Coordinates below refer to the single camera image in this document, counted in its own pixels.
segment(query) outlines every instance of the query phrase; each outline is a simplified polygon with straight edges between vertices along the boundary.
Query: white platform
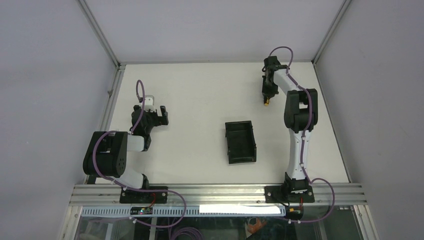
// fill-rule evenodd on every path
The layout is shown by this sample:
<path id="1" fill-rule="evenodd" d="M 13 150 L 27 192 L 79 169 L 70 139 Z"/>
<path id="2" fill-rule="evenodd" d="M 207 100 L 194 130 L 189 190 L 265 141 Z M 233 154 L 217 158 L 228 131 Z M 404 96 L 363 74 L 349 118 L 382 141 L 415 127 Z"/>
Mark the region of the white platform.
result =
<path id="1" fill-rule="evenodd" d="M 154 184 L 282 183 L 289 164 L 290 139 L 283 121 L 286 96 L 264 106 L 263 63 L 185 63 L 127 65 L 110 129 L 128 131 L 141 79 L 155 106 L 165 105 L 169 125 L 153 128 L 147 152 L 128 152 L 127 167 Z M 318 123 L 312 133 L 308 173 L 331 183 L 348 177 L 313 66 L 293 63 L 291 73 L 305 88 L 318 90 Z M 225 122 L 250 120 L 257 162 L 228 164 Z"/>

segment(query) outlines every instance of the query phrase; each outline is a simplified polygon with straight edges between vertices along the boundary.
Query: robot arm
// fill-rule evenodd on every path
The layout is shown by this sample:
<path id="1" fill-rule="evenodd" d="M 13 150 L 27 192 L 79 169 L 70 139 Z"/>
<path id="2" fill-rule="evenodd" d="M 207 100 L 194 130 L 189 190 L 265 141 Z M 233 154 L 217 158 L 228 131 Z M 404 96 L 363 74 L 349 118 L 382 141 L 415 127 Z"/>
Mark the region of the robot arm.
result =
<path id="1" fill-rule="evenodd" d="M 290 133 L 290 157 L 282 188 L 287 194 L 304 193 L 309 183 L 301 163 L 303 162 L 304 168 L 307 169 L 309 139 L 318 121 L 318 93 L 315 89 L 307 89 L 312 100 L 312 104 L 309 104 L 307 94 L 288 77 L 287 65 L 281 65 L 276 56 L 265 58 L 264 64 L 265 74 L 262 77 L 264 104 L 267 106 L 270 99 L 278 94 L 278 88 L 286 95 L 284 123 Z M 303 130 L 308 124 L 309 108 L 312 108 L 312 121 L 303 136 Z"/>
<path id="2" fill-rule="evenodd" d="M 133 134 L 127 131 L 116 131 L 103 138 L 97 147 L 96 159 L 100 172 L 135 189 L 148 189 L 149 180 L 144 174 L 126 167 L 127 152 L 147 151 L 152 141 L 150 134 L 153 127 L 168 125 L 169 123 L 167 109 L 165 106 L 160 106 L 161 115 L 158 115 L 158 110 L 154 106 L 154 99 L 152 95 L 144 96 L 143 115 L 132 131 Z M 135 105 L 133 109 L 131 122 L 134 126 L 142 113 L 141 103 Z M 87 175 L 100 177 L 94 168 L 92 156 L 96 142 L 104 133 L 105 131 L 95 131 L 92 135 L 82 167 Z"/>

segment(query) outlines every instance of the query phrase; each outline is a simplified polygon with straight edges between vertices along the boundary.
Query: wire bundle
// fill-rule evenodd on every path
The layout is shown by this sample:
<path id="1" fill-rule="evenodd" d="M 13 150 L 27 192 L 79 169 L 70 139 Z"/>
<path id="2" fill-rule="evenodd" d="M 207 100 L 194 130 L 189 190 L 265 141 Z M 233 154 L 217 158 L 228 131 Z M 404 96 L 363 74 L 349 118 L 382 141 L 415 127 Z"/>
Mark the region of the wire bundle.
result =
<path id="1" fill-rule="evenodd" d="M 192 240 L 203 240 L 202 233 L 198 229 L 194 227 L 189 227 L 189 226 L 182 227 L 174 231 L 169 237 L 169 240 L 175 240 L 177 239 L 177 237 L 183 236 L 183 235 L 190 237 Z"/>

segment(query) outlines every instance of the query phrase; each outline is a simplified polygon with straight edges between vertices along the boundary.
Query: plastic tray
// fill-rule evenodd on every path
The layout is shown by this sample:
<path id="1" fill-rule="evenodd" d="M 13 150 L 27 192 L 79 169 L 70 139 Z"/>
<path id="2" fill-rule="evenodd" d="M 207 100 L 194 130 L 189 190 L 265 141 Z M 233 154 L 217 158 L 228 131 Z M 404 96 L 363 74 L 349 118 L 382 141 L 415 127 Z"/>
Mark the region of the plastic tray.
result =
<path id="1" fill-rule="evenodd" d="M 256 143 L 252 121 L 225 123 L 229 164 L 256 162 Z"/>

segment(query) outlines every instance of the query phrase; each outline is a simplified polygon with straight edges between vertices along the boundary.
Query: gray wall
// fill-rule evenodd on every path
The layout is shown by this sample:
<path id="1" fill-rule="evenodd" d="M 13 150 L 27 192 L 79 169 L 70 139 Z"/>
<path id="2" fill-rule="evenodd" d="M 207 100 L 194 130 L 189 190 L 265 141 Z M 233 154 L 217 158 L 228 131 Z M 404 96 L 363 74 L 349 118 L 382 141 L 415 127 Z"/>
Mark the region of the gray wall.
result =
<path id="1" fill-rule="evenodd" d="M 317 65 L 380 238 L 423 239 L 424 1 L 354 0 Z"/>
<path id="2" fill-rule="evenodd" d="M 114 66 L 73 0 L 0 3 L 1 239 L 58 237 Z"/>
<path id="3" fill-rule="evenodd" d="M 309 62 L 343 0 L 87 2 L 121 62 L 262 62 L 281 45 Z"/>

